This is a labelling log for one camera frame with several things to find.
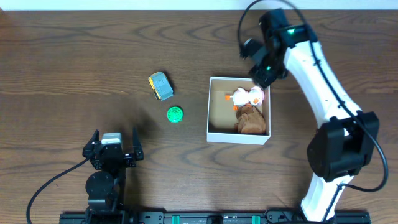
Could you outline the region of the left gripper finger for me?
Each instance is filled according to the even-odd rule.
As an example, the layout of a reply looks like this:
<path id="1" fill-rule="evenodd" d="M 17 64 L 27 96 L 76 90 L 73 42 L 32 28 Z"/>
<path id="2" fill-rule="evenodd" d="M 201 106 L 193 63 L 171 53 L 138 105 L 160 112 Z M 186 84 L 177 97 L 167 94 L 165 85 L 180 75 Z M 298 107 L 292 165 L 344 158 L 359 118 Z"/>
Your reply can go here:
<path id="1" fill-rule="evenodd" d="M 144 153 L 142 149 L 141 142 L 139 140 L 136 128 L 132 129 L 132 147 L 134 151 L 134 158 L 136 161 L 141 161 L 144 159 Z"/>
<path id="2" fill-rule="evenodd" d="M 92 157 L 95 150 L 95 144 L 99 142 L 99 134 L 100 132 L 96 129 L 90 138 L 90 140 L 86 143 L 82 150 L 83 157 Z"/>

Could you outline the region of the pink white duck toy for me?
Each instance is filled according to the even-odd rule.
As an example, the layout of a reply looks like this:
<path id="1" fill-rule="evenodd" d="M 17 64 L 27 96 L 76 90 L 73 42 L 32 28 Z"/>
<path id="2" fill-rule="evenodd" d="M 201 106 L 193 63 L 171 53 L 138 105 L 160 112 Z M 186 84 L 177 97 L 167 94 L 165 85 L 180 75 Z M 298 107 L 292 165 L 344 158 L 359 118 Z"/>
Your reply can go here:
<path id="1" fill-rule="evenodd" d="M 252 87 L 249 91 L 239 87 L 232 95 L 225 96 L 226 100 L 233 101 L 234 110 L 238 110 L 238 108 L 247 104 L 252 106 L 262 105 L 265 98 L 264 91 L 258 86 Z"/>

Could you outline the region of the brown plush bear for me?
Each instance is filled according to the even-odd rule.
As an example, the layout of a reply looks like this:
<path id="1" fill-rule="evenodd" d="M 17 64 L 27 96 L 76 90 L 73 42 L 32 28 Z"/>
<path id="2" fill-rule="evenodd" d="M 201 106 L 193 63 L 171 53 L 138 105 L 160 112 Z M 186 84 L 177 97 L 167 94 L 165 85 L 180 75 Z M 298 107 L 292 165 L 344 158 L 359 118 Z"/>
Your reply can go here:
<path id="1" fill-rule="evenodd" d="M 240 107 L 236 113 L 237 123 L 234 125 L 239 134 L 265 134 L 266 122 L 262 113 L 251 104 Z"/>

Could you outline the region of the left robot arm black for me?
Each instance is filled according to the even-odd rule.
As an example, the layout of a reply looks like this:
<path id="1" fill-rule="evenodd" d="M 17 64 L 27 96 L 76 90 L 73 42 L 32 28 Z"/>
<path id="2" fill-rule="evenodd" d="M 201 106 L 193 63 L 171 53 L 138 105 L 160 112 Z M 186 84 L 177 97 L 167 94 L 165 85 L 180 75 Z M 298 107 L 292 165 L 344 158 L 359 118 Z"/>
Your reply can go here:
<path id="1" fill-rule="evenodd" d="M 96 130 L 83 148 L 96 172 L 86 181 L 89 208 L 96 212 L 114 212 L 124 200 L 126 169 L 144 159 L 142 145 L 136 129 L 132 130 L 132 152 L 123 152 L 121 133 L 105 133 L 100 137 Z"/>

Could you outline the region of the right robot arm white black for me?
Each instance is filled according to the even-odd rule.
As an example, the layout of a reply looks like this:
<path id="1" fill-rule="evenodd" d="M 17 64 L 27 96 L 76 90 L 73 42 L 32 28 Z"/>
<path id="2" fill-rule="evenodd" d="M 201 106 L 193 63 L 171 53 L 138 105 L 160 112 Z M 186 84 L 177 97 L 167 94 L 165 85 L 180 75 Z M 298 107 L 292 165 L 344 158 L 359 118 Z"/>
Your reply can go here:
<path id="1" fill-rule="evenodd" d="M 371 161 L 379 131 L 375 113 L 365 113 L 348 96 L 326 61 L 312 28 L 290 25 L 283 10 L 266 12 L 259 25 L 264 42 L 253 39 L 243 56 L 254 61 L 254 83 L 269 87 L 291 74 L 300 85 L 317 122 L 307 148 L 313 177 L 300 211 L 285 223 L 369 223 L 368 212 L 336 211 L 336 204 L 354 176 Z"/>

